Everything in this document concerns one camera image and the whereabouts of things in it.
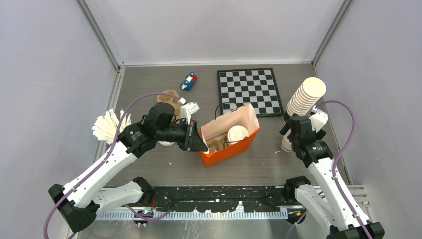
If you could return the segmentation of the stack of white paper cups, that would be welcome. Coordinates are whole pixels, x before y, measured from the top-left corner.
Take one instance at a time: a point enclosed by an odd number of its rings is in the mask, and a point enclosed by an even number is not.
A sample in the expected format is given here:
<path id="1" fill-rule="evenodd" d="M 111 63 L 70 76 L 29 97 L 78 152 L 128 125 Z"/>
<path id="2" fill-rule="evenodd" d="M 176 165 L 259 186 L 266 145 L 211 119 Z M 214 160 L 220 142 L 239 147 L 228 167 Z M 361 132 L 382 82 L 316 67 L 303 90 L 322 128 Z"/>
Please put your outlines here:
<path id="1" fill-rule="evenodd" d="M 317 77 L 306 78 L 287 103 L 284 122 L 293 115 L 304 116 L 326 93 L 326 84 Z"/>

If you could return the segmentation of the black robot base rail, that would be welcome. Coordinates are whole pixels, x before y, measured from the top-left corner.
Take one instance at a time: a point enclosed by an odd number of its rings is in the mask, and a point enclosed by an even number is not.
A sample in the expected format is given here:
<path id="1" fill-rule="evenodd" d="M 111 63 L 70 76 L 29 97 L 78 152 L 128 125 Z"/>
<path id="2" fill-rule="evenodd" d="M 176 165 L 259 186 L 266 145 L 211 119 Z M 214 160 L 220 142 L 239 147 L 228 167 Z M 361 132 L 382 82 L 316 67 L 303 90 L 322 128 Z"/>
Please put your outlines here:
<path id="1" fill-rule="evenodd" d="M 134 207 L 154 208 L 160 212 L 172 209 L 174 212 L 212 213 L 233 212 L 276 212 L 280 208 L 303 206 L 287 195 L 283 186 L 186 186 L 154 187 L 154 197 L 148 202 L 130 203 Z"/>

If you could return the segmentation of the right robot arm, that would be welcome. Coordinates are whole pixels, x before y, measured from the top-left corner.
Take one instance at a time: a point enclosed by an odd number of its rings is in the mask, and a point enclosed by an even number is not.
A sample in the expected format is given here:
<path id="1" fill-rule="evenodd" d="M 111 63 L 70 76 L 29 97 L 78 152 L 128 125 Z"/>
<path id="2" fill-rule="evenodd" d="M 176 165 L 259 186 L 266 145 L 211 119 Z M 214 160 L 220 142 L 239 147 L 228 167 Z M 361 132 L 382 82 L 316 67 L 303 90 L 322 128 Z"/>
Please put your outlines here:
<path id="1" fill-rule="evenodd" d="M 323 141 L 325 132 L 314 127 L 315 115 L 289 118 L 289 141 L 296 157 L 318 181 L 319 194 L 305 176 L 286 180 L 284 198 L 302 204 L 326 230 L 328 239 L 381 239 L 385 230 L 360 208 L 337 170 L 336 161 Z"/>

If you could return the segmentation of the white paper coffee cup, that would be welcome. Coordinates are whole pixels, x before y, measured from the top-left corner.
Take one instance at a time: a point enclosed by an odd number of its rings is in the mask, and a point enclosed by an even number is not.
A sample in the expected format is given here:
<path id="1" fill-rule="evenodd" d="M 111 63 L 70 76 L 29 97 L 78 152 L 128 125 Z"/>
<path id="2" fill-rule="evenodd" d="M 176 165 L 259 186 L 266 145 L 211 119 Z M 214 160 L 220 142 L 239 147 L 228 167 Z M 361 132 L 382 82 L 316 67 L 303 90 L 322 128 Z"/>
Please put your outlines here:
<path id="1" fill-rule="evenodd" d="M 282 138 L 281 141 L 281 148 L 285 151 L 285 152 L 291 152 L 292 151 L 292 145 L 291 142 L 288 139 L 288 136 L 290 135 L 291 131 L 288 130 Z"/>

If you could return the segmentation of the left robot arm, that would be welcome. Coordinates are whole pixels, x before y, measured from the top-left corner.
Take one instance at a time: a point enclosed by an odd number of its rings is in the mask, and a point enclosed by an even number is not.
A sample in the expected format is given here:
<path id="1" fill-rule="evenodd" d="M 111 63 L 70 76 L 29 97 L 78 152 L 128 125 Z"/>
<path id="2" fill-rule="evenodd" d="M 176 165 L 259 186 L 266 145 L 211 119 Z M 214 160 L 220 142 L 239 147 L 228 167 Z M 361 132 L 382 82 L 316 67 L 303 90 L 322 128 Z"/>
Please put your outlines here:
<path id="1" fill-rule="evenodd" d="M 152 202 L 154 190 L 143 177 L 114 189 L 102 188 L 118 172 L 154 149 L 157 142 L 176 143 L 183 151 L 207 151 L 197 123 L 191 119 L 198 110 L 196 102 L 185 103 L 180 108 L 182 118 L 175 120 L 171 104 L 157 103 L 140 122 L 126 126 L 116 144 L 80 176 L 64 186 L 51 186 L 48 193 L 72 232 L 84 230 L 109 210 L 132 203 L 147 206 Z"/>

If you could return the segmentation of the orange paper bag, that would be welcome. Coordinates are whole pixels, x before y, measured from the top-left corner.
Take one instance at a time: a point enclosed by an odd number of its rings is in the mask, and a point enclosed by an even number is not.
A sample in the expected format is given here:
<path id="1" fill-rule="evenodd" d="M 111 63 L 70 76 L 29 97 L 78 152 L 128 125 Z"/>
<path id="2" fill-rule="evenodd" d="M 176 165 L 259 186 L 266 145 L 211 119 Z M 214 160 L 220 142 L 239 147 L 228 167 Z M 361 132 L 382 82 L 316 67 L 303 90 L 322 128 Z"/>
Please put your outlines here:
<path id="1" fill-rule="evenodd" d="M 200 153 L 204 167 L 246 152 L 259 129 L 251 103 L 215 117 L 200 129 L 200 136 L 208 147 L 207 151 Z"/>

